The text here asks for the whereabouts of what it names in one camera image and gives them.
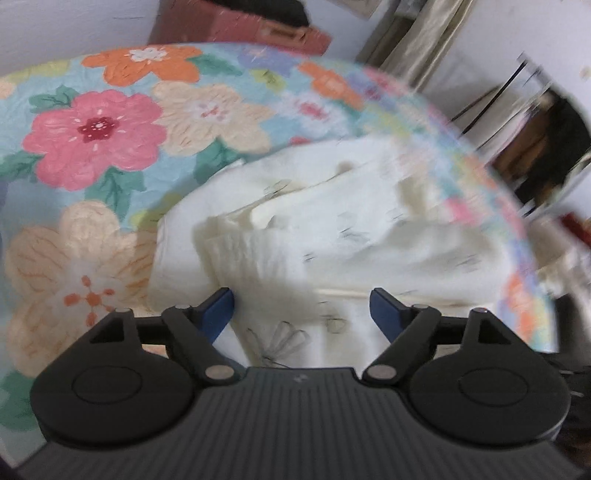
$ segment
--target crumpled white fabric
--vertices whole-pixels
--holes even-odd
[[[215,343],[225,355],[358,371],[388,345],[369,317],[375,287],[446,313],[491,307],[509,256],[494,237],[449,223],[417,167],[426,155],[371,135],[221,171],[162,218],[152,306],[198,304],[227,286],[236,313]]]
[[[551,215],[526,223],[538,264],[540,286],[551,298],[570,295],[576,314],[567,319],[570,332],[560,339],[561,353],[591,364],[591,252]]]

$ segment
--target beige curtain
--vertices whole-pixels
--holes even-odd
[[[416,20],[390,11],[357,60],[421,90],[447,53],[476,0],[428,0]]]

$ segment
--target white towel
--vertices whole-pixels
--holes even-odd
[[[215,344],[225,355],[244,361],[235,331],[253,364],[358,371],[388,344],[369,317],[374,287],[491,307],[511,271],[503,244],[444,223],[436,186],[403,158],[393,139],[365,137],[220,172],[161,220],[154,307],[228,286],[236,315]]]

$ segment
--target bed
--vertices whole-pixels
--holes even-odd
[[[393,78],[249,44],[125,48],[0,78],[0,455],[43,443],[41,371],[102,316],[142,308],[158,220],[238,159],[386,133],[437,155],[450,218],[502,236],[514,260],[495,313],[534,349],[554,316],[511,196],[447,119]]]

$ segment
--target red suitcase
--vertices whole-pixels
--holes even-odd
[[[204,0],[168,0],[150,43],[249,42],[322,55],[331,40],[314,27],[293,28]]]

